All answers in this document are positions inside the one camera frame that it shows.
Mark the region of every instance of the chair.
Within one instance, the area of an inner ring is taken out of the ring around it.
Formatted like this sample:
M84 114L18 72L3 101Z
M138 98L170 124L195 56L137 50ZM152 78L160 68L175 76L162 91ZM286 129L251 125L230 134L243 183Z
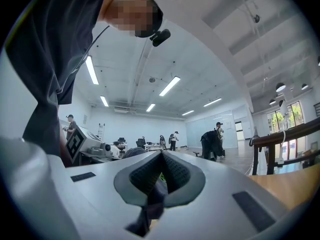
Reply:
M120 138L118 139L118 142L121 144L121 143L125 143L126 140L125 140L125 138L121 138L121 137L120 137Z
M145 147L145 144L146 144L145 137L138 138L138 140L135 143L136 143L136 146L138 148L143 148L144 150L146 149L146 147Z
M125 152L124 152L124 149L125 149L126 147L124 147L124 146L118 146L118 149L120 150L120 157L123 157L124 156L124 154L125 154Z

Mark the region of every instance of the ladder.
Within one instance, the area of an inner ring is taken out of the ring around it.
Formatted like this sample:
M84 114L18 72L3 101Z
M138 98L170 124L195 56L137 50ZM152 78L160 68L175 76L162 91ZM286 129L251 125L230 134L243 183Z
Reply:
M104 140L104 136L105 136L105 124L99 123L99 128L98 128L98 138L100 140Z

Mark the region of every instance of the ceiling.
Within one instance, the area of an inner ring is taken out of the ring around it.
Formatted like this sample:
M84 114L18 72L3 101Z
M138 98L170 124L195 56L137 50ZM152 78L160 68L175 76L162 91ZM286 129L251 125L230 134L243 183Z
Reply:
M293 88L294 97L301 94L302 83L312 86L310 76L316 70L319 47L291 0L171 1L193 21L209 26L230 59L223 62L221 55L191 34L192 29L188 32L173 23L175 19L165 20L161 29L169 29L171 37L159 47L153 47L148 38L130 37L109 28L89 52L99 85L92 83L85 65L76 77L75 87L89 103L103 106L100 96L105 96L111 107L130 108L139 114L145 114L154 103L151 115L183 118L183 113L195 110L191 116L210 109L203 105L216 98L222 98L222 103L243 94L226 63L229 60L235 61L246 85L242 87L248 89L253 103L265 96L271 99L278 82ZM259 22L251 15L259 15ZM93 36L105 26L98 23ZM174 76L181 80L160 97Z

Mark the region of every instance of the black camera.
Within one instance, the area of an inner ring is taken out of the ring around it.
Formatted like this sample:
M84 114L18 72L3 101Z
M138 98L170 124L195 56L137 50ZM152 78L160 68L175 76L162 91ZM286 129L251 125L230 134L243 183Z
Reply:
M153 36L150 37L152 44L154 47L158 47L164 41L166 41L169 37L171 37L171 33L169 29L164 29L163 31L157 31Z

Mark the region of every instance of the wooden railing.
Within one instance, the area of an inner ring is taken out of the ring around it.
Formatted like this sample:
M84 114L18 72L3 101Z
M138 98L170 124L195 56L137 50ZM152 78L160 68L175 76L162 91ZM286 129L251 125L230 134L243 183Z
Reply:
M320 151L317 150L309 155L284 161L284 164L281 164L281 165L276 163L276 145L277 144L281 144L283 141L289 142L292 140L296 140L303 136L313 134L319 130L320 130L320 117L310 122L307 122L286 130L285 139L284 139L284 133L282 131L268 135L268 136L264 136L264 137L254 137L252 140L252 145L254 146L252 175L257 174L259 149L261 150L262 147L268 147L269 149L268 161L267 161L267 172L266 172L267 175L274 174L275 167L282 167L283 165L290 165L290 164L294 164L304 160L312 160L317 155L320 155Z

